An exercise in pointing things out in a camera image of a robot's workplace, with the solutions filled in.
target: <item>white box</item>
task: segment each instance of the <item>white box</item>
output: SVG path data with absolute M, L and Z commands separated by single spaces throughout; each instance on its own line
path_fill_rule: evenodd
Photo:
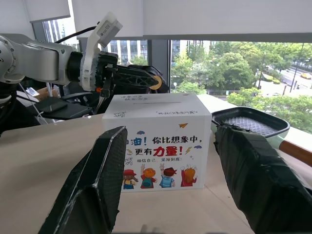
M 103 124 L 128 130 L 122 191 L 203 188 L 211 118 L 196 95 L 115 95 Z

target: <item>cartoon child illustration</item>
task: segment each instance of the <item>cartoon child illustration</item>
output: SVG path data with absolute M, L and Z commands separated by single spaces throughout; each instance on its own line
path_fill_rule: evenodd
M 197 181 L 197 176 L 195 176 L 197 168 L 196 167 L 191 168 L 190 164 L 187 164 L 186 167 L 187 167 L 186 169 L 184 167 L 181 167 L 181 175 L 182 175 L 181 187 L 193 186 L 193 183 L 196 183 Z
M 176 185 L 175 180 L 172 178 L 176 174 L 176 170 L 172 167 L 165 169 L 165 164 L 160 164 L 160 174 L 162 177 L 161 183 L 159 184 L 162 188 L 171 188 Z
M 136 185 L 138 182 L 138 179 L 135 178 L 135 176 L 136 174 L 133 170 L 127 169 L 123 172 L 123 189 L 134 189 L 133 186 Z
M 142 189 L 152 189 L 154 187 L 153 183 L 157 183 L 157 179 L 153 178 L 156 171 L 153 168 L 145 168 L 145 164 L 141 166 L 141 178 L 143 179 L 141 188 Z

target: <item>desk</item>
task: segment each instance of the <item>desk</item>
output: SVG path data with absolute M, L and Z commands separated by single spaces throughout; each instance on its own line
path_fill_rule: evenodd
M 206 106 L 210 101 L 202 100 Z M 96 115 L 3 134 L 0 233 L 39 231 L 69 172 L 102 134 L 101 119 Z M 252 234 L 228 191 L 213 142 L 211 133 L 204 189 L 122 193 L 114 232 L 138 233 L 145 224 L 150 232 L 156 227 L 165 233 Z

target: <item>car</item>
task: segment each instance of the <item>car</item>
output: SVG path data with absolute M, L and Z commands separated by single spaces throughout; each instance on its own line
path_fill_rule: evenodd
M 304 79 L 311 79 L 312 75 L 310 73 L 301 73 L 300 75 Z

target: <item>white wall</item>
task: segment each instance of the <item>white wall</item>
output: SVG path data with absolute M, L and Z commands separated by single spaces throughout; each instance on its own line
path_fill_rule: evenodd
M 23 0 L 7 0 L 0 7 L 0 33 L 19 33 L 35 38 Z
M 68 0 L 24 0 L 24 2 L 30 21 L 47 21 L 70 16 Z
M 143 36 L 142 0 L 73 0 L 76 30 L 95 26 L 111 11 L 123 25 L 116 37 Z
M 144 0 L 144 34 L 306 33 L 311 9 L 312 0 Z

